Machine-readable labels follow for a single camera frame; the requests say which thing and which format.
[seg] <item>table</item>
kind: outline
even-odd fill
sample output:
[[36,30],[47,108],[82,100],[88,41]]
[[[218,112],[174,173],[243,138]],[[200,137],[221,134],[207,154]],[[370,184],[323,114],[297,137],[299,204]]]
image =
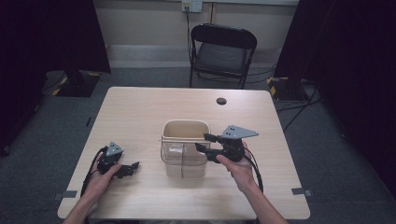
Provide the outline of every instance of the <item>table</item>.
[[[216,100],[223,97],[226,105]],[[120,162],[140,161],[133,176],[115,178],[90,212],[108,219],[254,219],[248,200],[221,164],[208,162],[203,178],[168,177],[161,159],[163,125],[171,119],[198,119],[213,134],[229,125],[259,132],[245,139],[262,174],[264,193],[284,218],[310,216],[274,104],[267,91],[114,87],[106,98],[67,190],[80,189],[99,148],[114,141],[124,148]],[[77,198],[63,198],[65,218]]]

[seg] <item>metal bracket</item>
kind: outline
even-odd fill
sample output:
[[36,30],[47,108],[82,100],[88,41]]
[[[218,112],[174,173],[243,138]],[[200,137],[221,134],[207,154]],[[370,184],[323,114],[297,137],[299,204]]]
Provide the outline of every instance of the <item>metal bracket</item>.
[[258,132],[254,132],[248,129],[240,128],[234,125],[228,126],[223,133],[220,134],[222,138],[228,139],[239,139],[259,135]]
[[108,145],[108,150],[106,155],[107,156],[113,156],[119,153],[123,152],[123,148],[120,147],[119,145],[115,144],[114,142],[110,142],[110,145]]

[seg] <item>person's left hand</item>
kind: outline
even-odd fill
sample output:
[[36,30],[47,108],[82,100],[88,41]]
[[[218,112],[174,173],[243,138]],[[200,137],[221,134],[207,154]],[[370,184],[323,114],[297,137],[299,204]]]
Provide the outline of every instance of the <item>person's left hand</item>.
[[99,154],[96,162],[93,164],[91,169],[91,179],[83,194],[83,197],[89,198],[93,203],[96,203],[99,200],[109,185],[112,176],[121,168],[121,163],[116,163],[111,166],[105,174],[101,175],[97,170],[97,165],[99,160],[102,158],[102,155],[103,153]]

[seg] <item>chair backrest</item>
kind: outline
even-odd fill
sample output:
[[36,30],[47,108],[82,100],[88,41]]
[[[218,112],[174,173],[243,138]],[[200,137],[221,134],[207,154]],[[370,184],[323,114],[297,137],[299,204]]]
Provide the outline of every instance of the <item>chair backrest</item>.
[[191,41],[222,45],[239,49],[255,49],[257,39],[251,32],[228,26],[204,23],[191,30]]

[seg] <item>white basket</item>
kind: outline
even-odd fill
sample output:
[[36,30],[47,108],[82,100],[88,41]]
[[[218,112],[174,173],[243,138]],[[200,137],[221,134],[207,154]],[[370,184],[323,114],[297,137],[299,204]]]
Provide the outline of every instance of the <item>white basket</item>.
[[161,158],[166,174],[173,177],[203,177],[207,158],[198,152],[195,143],[210,147],[204,139],[210,133],[209,125],[200,120],[174,119],[163,126]]

